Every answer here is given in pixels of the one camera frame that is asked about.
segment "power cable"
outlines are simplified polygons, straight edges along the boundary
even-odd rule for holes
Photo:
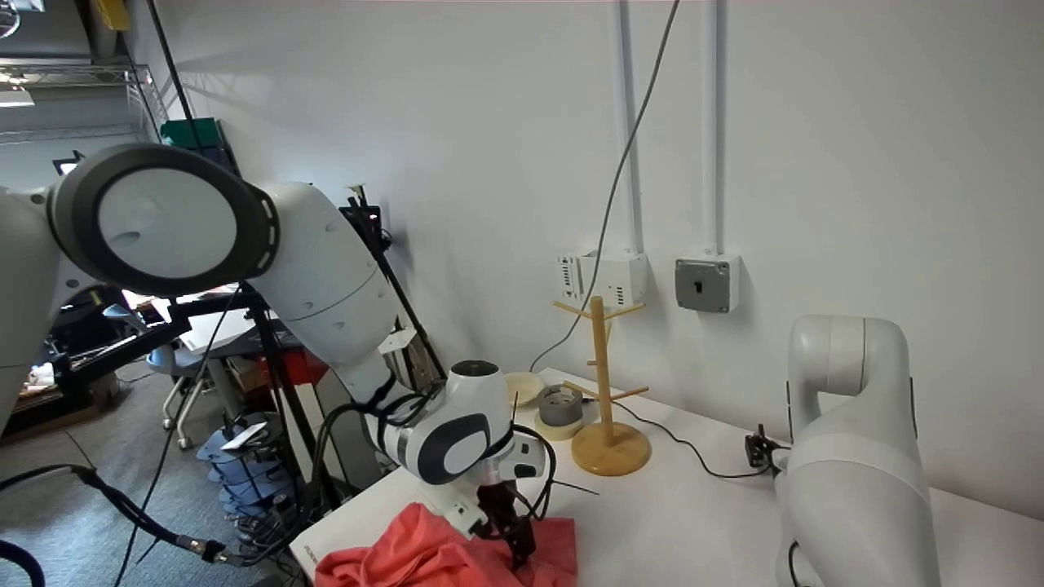
[[[194,550],[194,553],[198,553],[198,556],[208,559],[208,565],[253,567],[253,565],[266,559],[267,553],[274,553],[276,546],[288,545],[288,542],[276,542],[276,545],[260,546],[260,550],[231,553],[231,550],[226,550],[221,542],[205,542],[205,537],[194,537],[194,533],[176,533],[176,532],[169,532],[167,523],[159,523],[157,517],[150,517],[141,504],[133,504],[133,498],[130,498],[129,493],[109,485],[109,483],[98,476],[98,470],[87,470],[87,467],[80,467],[80,462],[54,462],[54,467],[36,467],[36,470],[7,476],[7,478],[0,478],[0,493],[9,490],[9,485],[21,485],[21,483],[39,478],[39,476],[54,476],[54,472],[71,472],[80,483],[98,490],[125,517],[133,522],[133,527],[144,527],[144,532],[157,533],[159,542],[169,542],[169,545],[176,545],[176,546],[183,546],[183,550]],[[18,553],[18,556],[22,556],[22,553],[30,556],[30,565],[21,565],[21,567],[33,577],[30,567],[39,567],[39,559],[36,559],[30,550],[22,550],[22,553],[21,553],[21,550],[22,550],[22,546],[18,546],[12,553]]]
[[[556,485],[556,472],[557,472],[556,445],[551,445],[541,434],[534,434],[533,428],[512,423],[512,430],[539,439],[539,443],[544,445],[544,454],[549,454],[549,478],[544,478],[541,493],[534,494],[534,503],[529,504],[529,514],[533,514],[533,517],[549,517],[551,485]]]
[[[198,382],[204,372],[205,372],[208,351],[211,351],[211,344],[217,344],[217,340],[220,340],[220,330],[221,330],[228,309],[231,309],[231,298],[235,298],[235,293],[228,295],[228,306],[221,309],[217,330],[208,331],[208,343],[205,343],[205,348],[204,348],[204,355],[198,355],[198,368],[197,368],[197,373],[194,373],[197,382]],[[157,493],[157,485],[159,485],[173,430],[176,430],[176,428],[169,428],[167,437],[163,437],[159,462],[157,462],[155,478],[150,478],[150,490],[144,493],[144,503],[141,503],[144,510],[147,510],[147,504],[150,504],[150,498],[155,498],[155,493]],[[125,572],[129,572],[129,567],[130,567],[133,542],[137,542],[137,523],[130,527],[130,537],[129,537],[129,546],[125,546],[125,556],[120,556],[120,570],[119,570],[119,577],[113,577],[113,587],[125,583]]]
[[[633,406],[626,406],[626,403],[617,400],[617,396],[613,396],[613,403],[617,403],[621,412],[626,412],[629,416],[638,416],[641,423],[661,430],[672,443],[690,445],[690,450],[696,454],[700,467],[701,467],[707,476],[716,476],[716,478],[755,478],[755,476],[767,476],[767,472],[756,472],[756,470],[752,470],[752,472],[719,472],[719,470],[707,467],[704,454],[701,454],[696,443],[690,443],[684,437],[679,437],[672,428],[638,414]]]
[[[638,143],[638,138],[641,138],[641,126],[642,126],[642,120],[645,120],[648,101],[652,101],[652,92],[655,92],[655,80],[658,80],[661,54],[666,54],[666,45],[670,45],[670,38],[672,38],[672,28],[677,28],[679,7],[681,7],[681,0],[672,0],[672,10],[670,10],[670,15],[666,15],[661,34],[658,34],[658,50],[655,50],[652,75],[648,75],[648,85],[645,85],[645,96],[642,96],[633,122],[629,122],[623,152],[621,152],[617,170],[613,170],[613,184],[611,184],[611,194],[606,194],[604,213],[602,213],[602,231],[598,231],[594,267],[590,267],[590,284],[589,284],[583,303],[580,303],[577,317],[571,318],[571,325],[564,330],[564,335],[556,340],[549,348],[541,348],[541,351],[529,362],[529,372],[534,372],[544,355],[551,355],[556,348],[560,348],[560,344],[577,331],[577,325],[580,325],[580,318],[583,318],[583,306],[589,306],[590,295],[594,295],[594,288],[598,288],[598,277],[602,277],[602,257],[604,257],[604,243],[606,243],[606,231],[611,231],[611,215],[613,215],[613,203],[617,203],[617,188],[621,188],[621,177],[623,177],[623,170],[626,170],[626,158],[629,158],[633,143]]]
[[[33,587],[47,587],[44,567],[27,546],[0,542],[0,559],[22,567]]]
[[[173,65],[173,53],[169,53],[169,43],[167,43],[167,25],[163,25],[163,20],[159,20],[157,0],[147,0],[147,7],[150,7],[150,15],[155,15],[155,25],[157,25],[157,38],[159,38],[159,50],[163,50],[163,63],[167,63],[167,70],[169,70],[176,101],[183,105],[185,120],[191,120],[191,126],[194,126],[197,150],[204,152],[204,138],[198,138],[198,126],[197,126],[191,96],[185,96],[185,88],[183,88],[183,75],[179,75],[176,65]]]

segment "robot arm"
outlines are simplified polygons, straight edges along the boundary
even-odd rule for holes
[[[819,393],[856,393],[819,414]],[[780,476],[780,587],[938,587],[908,340],[885,318],[802,317],[791,340],[792,454]]]
[[[248,280],[368,406],[375,443],[423,483],[503,483],[541,470],[541,445],[512,434],[496,364],[461,362],[423,400],[395,382],[383,348],[398,343],[387,340],[398,295],[312,184],[257,188],[179,150],[113,147],[80,163],[50,198],[0,194],[0,207],[0,270],[21,284],[0,290],[0,430],[54,298],[84,280],[157,295]]]

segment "electrical outlet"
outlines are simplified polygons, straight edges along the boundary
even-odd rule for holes
[[[594,280],[594,254],[557,257],[557,298],[580,306]],[[604,254],[598,270],[594,293],[604,295],[611,309],[641,306],[648,288],[648,257],[645,254]]]
[[[733,313],[741,306],[741,257],[679,257],[679,306],[700,313]]]

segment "table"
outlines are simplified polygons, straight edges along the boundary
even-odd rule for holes
[[[544,368],[541,377],[590,384],[557,368]],[[648,396],[626,396],[626,406],[701,445],[716,470],[744,470],[746,462],[746,430],[741,428]],[[551,514],[577,522],[580,583],[773,587],[780,556],[773,478],[719,483],[700,470],[684,445],[623,412],[617,416],[652,439],[652,459],[633,476],[590,476],[576,467],[568,439],[551,439],[557,478],[602,493],[556,485],[551,494]],[[943,587],[1037,587],[1044,579],[1044,522],[941,490],[930,490],[930,498]],[[470,490],[431,490],[398,470],[307,527],[291,550],[301,567],[312,570],[328,550],[373,545],[408,503],[446,510],[457,527],[466,527],[472,514]]]

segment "wooden stand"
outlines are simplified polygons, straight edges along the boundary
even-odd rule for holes
[[[580,470],[598,476],[626,476],[642,470],[652,445],[645,434],[613,421],[606,306],[602,295],[590,295],[590,325],[602,421],[577,430],[576,459]]]

